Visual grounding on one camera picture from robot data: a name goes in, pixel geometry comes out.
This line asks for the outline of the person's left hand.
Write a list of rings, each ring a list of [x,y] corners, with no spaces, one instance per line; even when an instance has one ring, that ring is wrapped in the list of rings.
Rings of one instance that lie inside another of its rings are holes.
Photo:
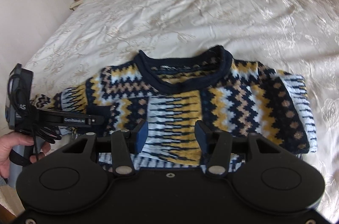
[[[10,177],[11,165],[18,163],[27,165],[28,162],[35,163],[45,157],[51,150],[49,142],[43,143],[40,152],[29,157],[24,157],[25,148],[34,148],[34,140],[31,136],[26,136],[17,132],[10,132],[1,136],[1,177]]]

